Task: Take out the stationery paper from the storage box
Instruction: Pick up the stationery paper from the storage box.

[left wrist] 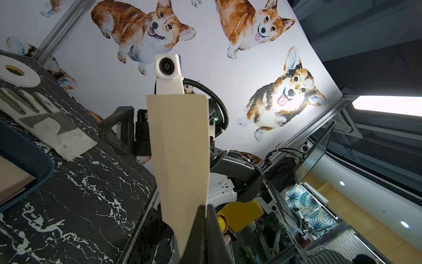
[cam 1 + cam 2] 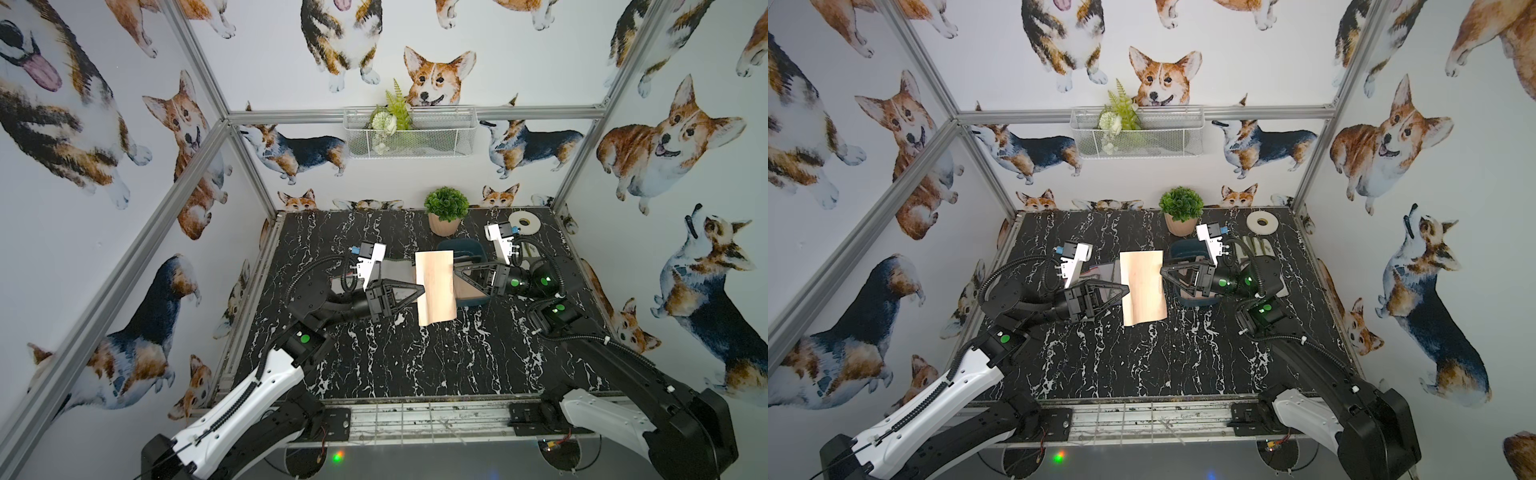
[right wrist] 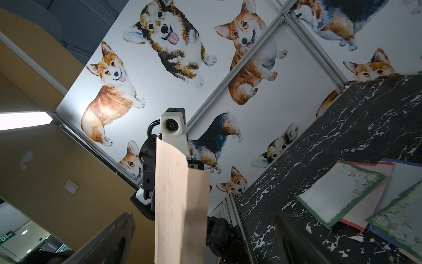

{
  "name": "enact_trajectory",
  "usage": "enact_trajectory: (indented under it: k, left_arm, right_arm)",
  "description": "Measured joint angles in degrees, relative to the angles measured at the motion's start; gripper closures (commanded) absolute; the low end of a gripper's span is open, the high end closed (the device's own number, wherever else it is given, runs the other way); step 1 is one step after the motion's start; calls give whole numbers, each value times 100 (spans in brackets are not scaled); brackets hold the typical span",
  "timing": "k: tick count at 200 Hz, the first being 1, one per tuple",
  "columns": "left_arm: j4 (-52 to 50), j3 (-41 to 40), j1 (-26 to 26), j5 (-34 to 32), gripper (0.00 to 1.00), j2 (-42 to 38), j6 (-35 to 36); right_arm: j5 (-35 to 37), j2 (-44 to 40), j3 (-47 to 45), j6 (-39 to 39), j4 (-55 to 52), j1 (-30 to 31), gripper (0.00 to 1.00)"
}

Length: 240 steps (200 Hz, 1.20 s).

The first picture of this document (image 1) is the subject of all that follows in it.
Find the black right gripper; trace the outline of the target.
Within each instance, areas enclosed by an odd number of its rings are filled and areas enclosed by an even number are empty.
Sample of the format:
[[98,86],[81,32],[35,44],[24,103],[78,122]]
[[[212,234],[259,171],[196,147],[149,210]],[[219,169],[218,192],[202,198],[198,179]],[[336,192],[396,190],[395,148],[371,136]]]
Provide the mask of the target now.
[[[215,149],[218,110],[209,108],[209,144],[213,155]],[[134,108],[120,106],[98,126],[99,138],[118,155],[152,156],[147,110],[137,111],[134,141]]]

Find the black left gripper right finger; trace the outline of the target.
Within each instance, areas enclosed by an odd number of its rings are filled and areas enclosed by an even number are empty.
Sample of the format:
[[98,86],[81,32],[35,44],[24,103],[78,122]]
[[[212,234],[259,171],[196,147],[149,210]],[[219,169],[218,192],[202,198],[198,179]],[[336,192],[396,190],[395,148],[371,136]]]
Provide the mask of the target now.
[[214,207],[206,207],[206,256],[207,264],[232,264]]

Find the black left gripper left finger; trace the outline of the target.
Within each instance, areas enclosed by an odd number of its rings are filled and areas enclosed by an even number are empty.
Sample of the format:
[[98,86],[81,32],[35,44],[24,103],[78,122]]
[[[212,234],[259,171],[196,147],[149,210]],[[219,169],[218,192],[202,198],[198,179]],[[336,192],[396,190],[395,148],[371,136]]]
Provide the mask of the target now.
[[206,253],[206,207],[197,209],[181,264],[204,264]]

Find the teal plastic storage box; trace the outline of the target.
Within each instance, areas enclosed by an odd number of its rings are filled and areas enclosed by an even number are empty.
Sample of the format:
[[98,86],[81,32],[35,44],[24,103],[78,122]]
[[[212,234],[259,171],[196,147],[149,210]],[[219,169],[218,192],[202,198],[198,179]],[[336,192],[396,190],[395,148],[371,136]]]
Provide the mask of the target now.
[[26,190],[1,205],[1,212],[3,212],[49,180],[54,174],[55,164],[49,155],[3,121],[1,122],[1,156],[36,178],[26,186]]

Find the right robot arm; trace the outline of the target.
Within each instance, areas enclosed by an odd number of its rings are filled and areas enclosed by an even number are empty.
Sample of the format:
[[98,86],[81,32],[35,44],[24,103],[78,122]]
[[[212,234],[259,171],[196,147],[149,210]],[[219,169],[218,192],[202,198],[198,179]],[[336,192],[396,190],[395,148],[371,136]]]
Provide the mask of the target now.
[[[211,184],[208,201],[222,208],[230,202],[247,203],[255,199],[264,189],[265,173],[252,159],[234,150],[220,150],[215,139],[228,128],[229,114],[223,101],[209,88],[197,81],[185,78],[184,86],[192,86],[210,98],[209,125],[211,129],[210,172],[224,176],[224,180]],[[151,156],[147,110],[135,111],[132,106],[118,107],[112,115],[100,121],[98,136],[119,155]]]

